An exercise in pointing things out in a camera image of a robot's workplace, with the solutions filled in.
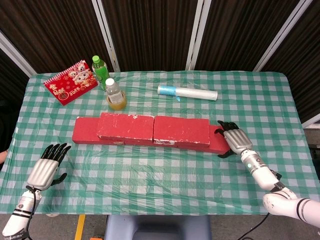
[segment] white metal frame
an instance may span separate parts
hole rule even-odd
[[[318,121],[320,121],[320,113],[310,118],[308,121],[305,121],[304,123],[302,123],[302,127],[305,129],[309,125],[314,124],[315,122],[318,122]]]
[[[288,33],[297,23],[299,18],[304,14],[305,10],[309,7],[313,0],[300,0],[296,7],[293,9],[292,13],[289,15],[287,20],[282,25],[279,32],[274,37],[273,41],[270,43],[261,59],[253,69],[254,72],[259,72],[271,58],[271,56],[275,53],[277,48],[280,46],[282,41],[286,38]]]
[[[304,129],[320,129],[320,123],[310,124],[309,126],[304,127]]]
[[[199,25],[198,25],[198,30],[196,33],[196,37],[195,37],[195,42],[193,43],[193,51],[191,53],[191,64],[188,68],[188,70],[194,70],[195,66],[196,66],[196,62],[197,62],[197,58],[198,58],[198,54],[199,54],[199,49],[200,49],[200,45],[201,45],[201,41],[202,41],[202,37],[204,35],[204,31],[205,31],[205,27],[206,27],[206,23],[207,23],[207,18],[208,18],[208,13],[210,10],[210,5],[211,5],[211,0],[203,0],[203,6],[202,6],[202,12],[200,15],[200,20],[199,20]]]
[[[198,0],[198,3],[196,5],[192,34],[191,34],[191,38],[190,38],[188,57],[186,58],[186,64],[185,64],[186,71],[190,70],[191,59],[192,59],[192,54],[194,52],[194,46],[195,46],[195,41],[196,41],[196,37],[197,37],[198,26],[199,26],[199,21],[200,21],[200,16],[201,16],[203,4],[204,4],[204,0]]]
[[[16,47],[0,31],[0,49],[30,78],[37,72],[31,67]]]
[[[112,37],[111,37],[111,33],[110,33],[110,29],[109,29],[108,21],[106,18],[106,13],[105,13],[103,3],[101,0],[91,0],[91,1],[92,1],[94,11],[95,11],[96,18],[99,22],[99,26],[100,26],[101,33],[103,36],[103,40],[104,40],[106,49],[108,51],[108,54],[109,54],[109,57],[111,60],[113,70],[115,72],[120,72],[120,67],[119,67],[114,43],[112,41]]]

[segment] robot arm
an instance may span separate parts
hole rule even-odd
[[[28,191],[21,196],[9,221],[5,225],[2,235],[5,240],[19,240],[29,238],[29,224],[42,196],[41,191],[50,186],[61,183],[67,176],[62,174],[58,179],[54,175],[58,166],[64,159],[71,146],[66,143],[50,145],[43,152],[41,158],[35,163],[27,180]]]
[[[273,215],[300,219],[320,228],[320,202],[308,198],[297,198],[295,193],[279,181],[259,154],[252,150],[253,144],[244,131],[233,122],[218,122],[223,130],[219,129],[216,133],[224,135],[232,153],[241,156],[241,161],[257,184],[263,190],[270,192],[263,197],[263,205],[267,211]]]

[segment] yellow stripe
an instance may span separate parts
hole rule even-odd
[[[78,225],[76,226],[74,240],[81,240],[82,231],[84,230],[84,225],[85,225],[85,218],[86,218],[85,214],[79,215]]]

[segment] red notebook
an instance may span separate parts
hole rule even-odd
[[[43,83],[62,105],[66,105],[98,85],[85,60]]]

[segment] green bottle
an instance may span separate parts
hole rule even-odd
[[[92,57],[92,70],[100,83],[100,87],[106,90],[106,80],[110,78],[106,63],[98,55]]]

